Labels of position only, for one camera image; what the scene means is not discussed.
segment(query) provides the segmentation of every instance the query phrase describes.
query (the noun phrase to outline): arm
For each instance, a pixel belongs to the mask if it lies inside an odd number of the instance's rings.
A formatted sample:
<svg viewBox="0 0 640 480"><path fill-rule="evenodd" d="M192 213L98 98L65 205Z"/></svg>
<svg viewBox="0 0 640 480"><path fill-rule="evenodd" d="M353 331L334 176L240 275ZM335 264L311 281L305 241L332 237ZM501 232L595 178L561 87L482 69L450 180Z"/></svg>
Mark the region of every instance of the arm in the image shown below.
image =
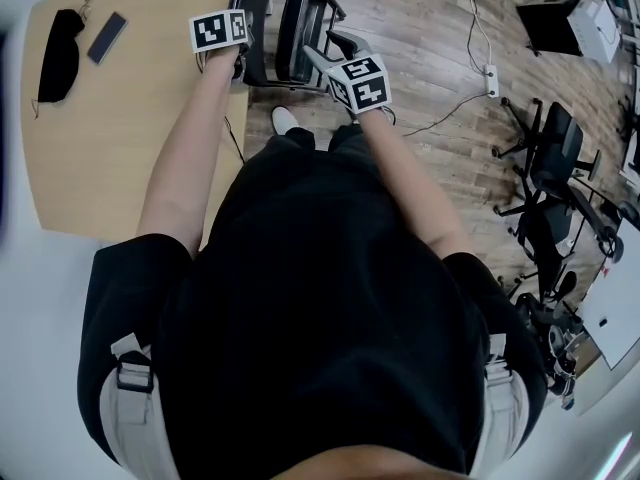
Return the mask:
<svg viewBox="0 0 640 480"><path fill-rule="evenodd" d="M160 233L198 252L222 138L238 47L225 48L204 73L173 126L151 173L137 236Z"/></svg>
<svg viewBox="0 0 640 480"><path fill-rule="evenodd" d="M449 197L425 171L383 112L358 116L382 179L404 214L411 231L439 258L456 252L473 254Z"/></svg>

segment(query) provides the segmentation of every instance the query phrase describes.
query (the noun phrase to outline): cable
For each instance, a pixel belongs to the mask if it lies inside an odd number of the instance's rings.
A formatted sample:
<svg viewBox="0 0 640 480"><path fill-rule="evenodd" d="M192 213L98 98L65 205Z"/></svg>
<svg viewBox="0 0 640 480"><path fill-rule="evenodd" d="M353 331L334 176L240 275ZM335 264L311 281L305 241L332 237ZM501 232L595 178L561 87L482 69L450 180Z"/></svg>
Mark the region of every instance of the cable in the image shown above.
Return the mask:
<svg viewBox="0 0 640 480"><path fill-rule="evenodd" d="M224 116L224 120L227 123L227 130L229 130L229 135L231 135L231 139L233 140L233 143L236 145L236 149L238 150L238 155L240 155L240 160L242 160L242 164L244 165L246 163L244 160L244 155L242 154L242 151L240 151L240 146L238 146L238 141L236 140L236 136L233 134L233 131L231 130L231 123L229 122L229 119L227 119L227 116Z"/></svg>
<svg viewBox="0 0 640 480"><path fill-rule="evenodd" d="M382 107L382 110L383 110L384 112L388 112L389 114L391 114L391 115L393 116L393 121L391 122L391 124L392 124L393 126L395 126L395 125L396 125L396 122L398 121L398 119L396 118L396 113L391 109L391 107L387 107L386 105L384 105L384 106Z"/></svg>
<svg viewBox="0 0 640 480"><path fill-rule="evenodd" d="M200 73L204 73L204 63L200 53L196 53L196 65L198 66Z"/></svg>
<svg viewBox="0 0 640 480"><path fill-rule="evenodd" d="M473 36L473 29L476 25L478 25L480 32L482 32L482 35L486 39L487 45L489 46L489 60L487 62L487 64L489 65L493 64L493 48L491 46L491 41L489 40L489 36L484 31L484 28L482 28L482 23L480 22L480 17L478 16L478 4L476 0L469 0L469 1L471 2L471 12L473 12L473 22L471 23L471 29L469 30L469 38L467 39L467 51L469 52L469 59L472 62L471 68L474 71L476 71L478 74L482 74L484 76L486 73L482 69L480 69L480 67L478 66L478 63L473 57L473 53L471 53L471 38Z"/></svg>
<svg viewBox="0 0 640 480"><path fill-rule="evenodd" d="M604 40L605 40L607 43L609 43L610 45L614 45L614 44L616 44L616 32L617 32L617 31L618 31L618 30L616 29L616 30L613 32L613 41L609 41L609 38L607 37L607 34L605 34L605 33L604 33L604 30L602 30L600 27L598 27L598 32L600 32L600 33L602 34L602 37L604 37Z"/></svg>
<svg viewBox="0 0 640 480"><path fill-rule="evenodd" d="M417 130L415 130L413 132L405 133L403 135L403 137L411 137L412 135L415 135L416 133L426 132L427 130L431 130L431 128L435 128L439 124L444 123L447 119L449 119L456 112L456 110L458 110L465 103L468 103L471 100L475 100L476 98L482 98L483 96L488 96L488 95L489 95L488 92L483 92L482 94L476 94L475 96L471 96L471 97L467 98L466 100L462 100L460 103L458 103L456 105L456 107L451 112L449 112L446 116L444 116L439 121L436 121L435 123L433 123L433 124L431 124L431 125L429 125L429 126L427 126L425 128L418 128Z"/></svg>
<svg viewBox="0 0 640 480"><path fill-rule="evenodd" d="M35 113L34 119L38 119L38 116L40 115L40 102L38 100L34 100L33 98L31 98L31 108L33 109L33 112Z"/></svg>
<svg viewBox="0 0 640 480"><path fill-rule="evenodd" d="M196 65L198 66L200 73L204 72L205 62L206 61L200 56L200 53L196 53ZM246 163L244 160L244 156L242 154L242 151L240 150L240 146L238 146L238 141L236 140L236 136L233 134L233 130L231 130L231 123L229 122L229 119L227 118L227 116L224 116L224 121L227 124L227 130L229 130L229 135L231 135L231 140L233 140L233 143L236 145L236 149L238 150L238 155L240 155L240 160L242 160L242 164L244 165Z"/></svg>

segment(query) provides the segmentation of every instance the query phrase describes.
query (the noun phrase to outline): power strip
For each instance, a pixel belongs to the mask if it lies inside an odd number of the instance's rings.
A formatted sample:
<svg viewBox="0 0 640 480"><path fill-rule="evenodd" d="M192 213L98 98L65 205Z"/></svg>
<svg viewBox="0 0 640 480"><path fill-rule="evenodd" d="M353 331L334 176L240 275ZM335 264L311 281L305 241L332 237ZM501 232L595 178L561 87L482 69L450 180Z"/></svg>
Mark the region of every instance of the power strip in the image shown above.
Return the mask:
<svg viewBox="0 0 640 480"><path fill-rule="evenodd" d="M489 98L500 96L500 84L498 83L498 70L495 66L487 64L484 67L484 85Z"/></svg>

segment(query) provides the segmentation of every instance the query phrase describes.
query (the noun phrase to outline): white shoe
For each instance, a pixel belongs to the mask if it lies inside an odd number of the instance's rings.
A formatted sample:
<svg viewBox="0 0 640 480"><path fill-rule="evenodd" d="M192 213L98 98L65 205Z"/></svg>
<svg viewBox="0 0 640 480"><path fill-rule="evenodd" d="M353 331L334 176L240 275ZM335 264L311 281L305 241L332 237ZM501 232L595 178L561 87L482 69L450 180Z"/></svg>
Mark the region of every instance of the white shoe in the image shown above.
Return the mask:
<svg viewBox="0 0 640 480"><path fill-rule="evenodd" d="M293 117L293 114L285 107L276 107L271 112L271 121L278 135L284 135L291 128L298 128L300 123Z"/></svg>

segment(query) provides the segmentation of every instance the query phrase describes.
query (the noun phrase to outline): black face mask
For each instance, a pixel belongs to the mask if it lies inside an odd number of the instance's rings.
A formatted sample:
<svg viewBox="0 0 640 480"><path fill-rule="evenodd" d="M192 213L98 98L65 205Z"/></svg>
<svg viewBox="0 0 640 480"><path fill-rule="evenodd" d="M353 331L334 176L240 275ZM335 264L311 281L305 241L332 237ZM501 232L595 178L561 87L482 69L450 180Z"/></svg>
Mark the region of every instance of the black face mask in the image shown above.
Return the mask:
<svg viewBox="0 0 640 480"><path fill-rule="evenodd" d="M56 13L42 61L38 103L55 103L67 96L78 75L80 51L76 36L82 29L84 22L73 9Z"/></svg>

